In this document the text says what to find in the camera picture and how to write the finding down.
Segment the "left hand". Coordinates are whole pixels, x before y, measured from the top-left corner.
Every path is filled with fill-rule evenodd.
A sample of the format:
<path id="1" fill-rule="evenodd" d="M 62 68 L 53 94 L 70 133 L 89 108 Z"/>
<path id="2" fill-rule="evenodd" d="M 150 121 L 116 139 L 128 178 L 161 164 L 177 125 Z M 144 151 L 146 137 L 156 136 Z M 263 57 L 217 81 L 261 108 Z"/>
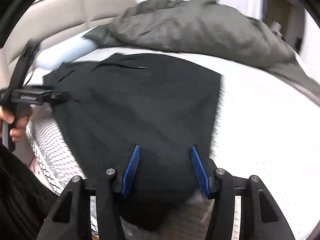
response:
<path id="1" fill-rule="evenodd" d="M 16 120 L 15 116 L 7 107 L 1 106 L 1 138 L 3 137 L 3 122 L 7 122 L 8 124 L 14 123 L 15 126 L 10 130 L 9 134 L 13 142 L 20 142 L 25 136 L 26 126 L 29 122 L 32 112 L 33 110 L 29 106 L 26 115 Z"/>

